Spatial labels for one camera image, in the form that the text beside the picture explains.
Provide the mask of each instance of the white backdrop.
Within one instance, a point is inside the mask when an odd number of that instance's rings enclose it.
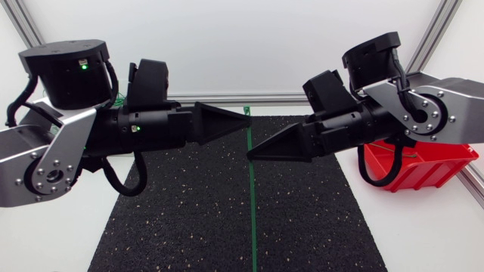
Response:
[[[171,94],[280,94],[342,72],[348,49],[385,32],[406,65],[440,0],[25,2],[45,42],[105,40],[122,81],[150,58],[168,63]]]
[[[23,69],[18,53],[27,47],[17,34],[14,25],[8,15],[0,7],[0,130],[3,130],[7,121],[7,106],[13,102],[23,91],[29,78]],[[42,97],[42,86],[39,84],[35,94],[29,100]],[[26,113],[26,109],[20,108],[17,114],[19,121]]]

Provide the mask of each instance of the white wall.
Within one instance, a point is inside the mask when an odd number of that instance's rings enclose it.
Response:
[[[3,8],[0,8],[0,41],[0,130],[3,130],[6,128],[7,106],[18,97],[29,81],[18,57],[18,53],[26,50],[26,46]],[[42,85],[39,86],[29,100],[42,97]],[[22,119],[25,112],[25,109],[20,108],[16,115],[17,121]]]
[[[484,82],[484,1],[462,1],[429,63],[423,69],[438,78],[461,77]],[[484,172],[484,144],[471,145],[481,156],[475,165]]]
[[[440,0],[25,2],[46,42],[107,41],[120,79],[144,57],[168,63],[172,94],[243,94],[302,92],[320,72],[342,72],[348,49],[390,31],[405,65]]]

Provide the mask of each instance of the silver metal bracket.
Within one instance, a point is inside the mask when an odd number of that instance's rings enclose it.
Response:
[[[48,99],[40,100],[50,106]],[[70,191],[91,133],[96,109],[59,110],[62,127],[31,174],[33,188],[43,196],[62,196]]]
[[[48,98],[35,102],[47,105],[57,112],[62,127],[50,141],[48,132],[36,125],[19,125],[0,131],[1,139],[13,139],[21,150],[0,156],[0,207],[15,207],[56,199],[69,192],[76,179],[76,172],[91,133],[97,110],[59,110],[53,108]],[[33,147],[22,144],[24,138],[33,139]]]
[[[402,106],[394,84],[386,81],[378,82],[365,87],[364,91],[407,128],[407,135],[422,135],[422,138],[428,138],[428,141],[431,141],[430,136],[424,135],[435,131],[442,121],[442,109],[433,99],[424,97],[414,91],[408,92],[417,110],[423,110],[428,116],[425,122],[417,122]]]

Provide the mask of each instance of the black cable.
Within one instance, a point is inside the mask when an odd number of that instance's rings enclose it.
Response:
[[[44,109],[42,109],[41,107],[35,105],[35,104],[31,104],[29,102],[25,102],[22,104],[22,106],[25,106],[25,107],[28,107],[29,109],[35,111],[36,113],[38,113],[40,116],[44,117],[45,119],[47,119],[49,122],[51,122],[52,124],[56,125],[58,128],[62,127],[62,122],[59,121],[59,119],[53,117],[52,115],[48,114],[47,111],[45,111]]]
[[[356,91],[355,89],[353,88],[353,85],[351,84],[351,81],[349,82],[349,93],[354,97],[356,98],[356,100],[358,101],[362,101],[364,100],[365,98],[364,97],[361,97]]]
[[[111,65],[111,63],[108,60],[106,60],[105,64],[106,64],[106,70],[109,73],[109,77],[111,78],[111,85],[112,85],[111,100],[109,101],[108,104],[106,104],[106,106],[104,106],[105,108],[109,109],[116,102],[116,98],[118,97],[118,92],[119,92],[119,84],[118,84],[118,78],[116,76],[116,73],[114,72],[113,65]]]
[[[106,157],[101,158],[101,163],[107,180],[111,186],[113,186],[114,190],[118,191],[118,193],[121,193],[123,196],[137,196],[146,188],[148,176],[146,164],[144,163],[144,158],[141,152],[135,152],[135,164],[139,174],[139,182],[133,188],[128,188],[121,184],[116,172],[107,161]]]
[[[29,77],[29,83],[27,83],[27,86],[25,89],[22,91],[22,93],[17,97],[17,99],[12,102],[10,105],[8,105],[7,108],[7,122],[5,123],[6,126],[9,128],[13,128],[14,126],[17,126],[17,122],[15,121],[15,113],[17,110],[24,104],[27,99],[29,99],[30,95],[34,92],[37,86],[37,75],[30,75]]]
[[[403,145],[396,144],[395,152],[393,154],[392,168],[388,172],[388,175],[386,175],[384,178],[378,181],[374,181],[370,178],[366,169],[365,146],[360,145],[358,146],[358,168],[360,171],[360,175],[369,184],[376,187],[384,187],[388,184],[391,184],[392,181],[395,180],[396,176],[399,174],[400,169],[402,169],[402,157],[403,157]]]
[[[414,101],[411,99],[411,95],[408,93],[410,91],[410,86],[407,80],[407,74],[403,70],[400,64],[399,56],[396,53],[396,49],[392,49],[393,65],[399,71],[400,79],[397,79],[397,90],[399,94],[399,100],[406,111],[410,113],[413,119],[419,119],[417,113],[417,108],[414,105]]]

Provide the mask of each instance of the aluminum frame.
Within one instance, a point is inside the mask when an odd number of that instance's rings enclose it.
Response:
[[[22,0],[0,0],[0,3],[27,48],[44,44],[44,39]]]
[[[408,63],[406,72],[418,72],[424,69],[439,45],[445,31],[450,25],[455,13],[463,0],[441,0],[436,13],[433,15],[420,44]]]

